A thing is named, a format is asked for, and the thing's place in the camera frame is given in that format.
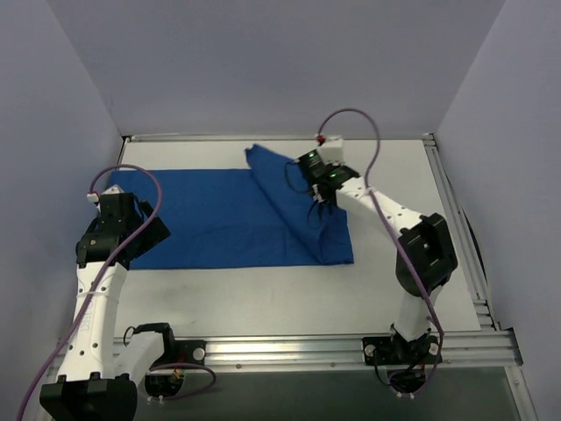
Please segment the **blue surgical drape cloth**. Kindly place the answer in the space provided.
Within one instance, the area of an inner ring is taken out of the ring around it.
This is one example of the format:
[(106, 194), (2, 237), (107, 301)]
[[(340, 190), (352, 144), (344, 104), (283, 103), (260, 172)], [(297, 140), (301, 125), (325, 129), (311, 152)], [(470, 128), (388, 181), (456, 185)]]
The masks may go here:
[(135, 269), (222, 269), (352, 264), (343, 210), (318, 214), (290, 158), (259, 144), (132, 145), (135, 168), (110, 183), (156, 203), (171, 235)]

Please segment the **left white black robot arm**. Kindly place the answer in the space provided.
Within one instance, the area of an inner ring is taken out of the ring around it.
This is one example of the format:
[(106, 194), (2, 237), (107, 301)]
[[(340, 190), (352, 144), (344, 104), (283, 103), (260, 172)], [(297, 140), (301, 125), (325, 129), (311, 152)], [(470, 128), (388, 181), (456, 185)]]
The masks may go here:
[(77, 295), (72, 332), (41, 407), (54, 420), (132, 420), (148, 369), (177, 355), (167, 324), (142, 327), (130, 350), (113, 354), (119, 297), (131, 263), (170, 235), (153, 207), (113, 185), (97, 196), (97, 217), (76, 246)]

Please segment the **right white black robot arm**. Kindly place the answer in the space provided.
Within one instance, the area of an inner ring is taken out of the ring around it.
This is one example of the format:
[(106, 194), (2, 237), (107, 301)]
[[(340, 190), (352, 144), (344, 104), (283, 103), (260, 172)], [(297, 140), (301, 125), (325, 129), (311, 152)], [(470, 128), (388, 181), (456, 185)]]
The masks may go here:
[(359, 217), (394, 242), (395, 276), (403, 295), (389, 351), (398, 361), (412, 360), (420, 353), (420, 338), (428, 334), (431, 325), (443, 330), (435, 304), (458, 267), (447, 222), (438, 213), (426, 216), (401, 205), (368, 187), (362, 176), (352, 176), (341, 168), (305, 179), (318, 203)]

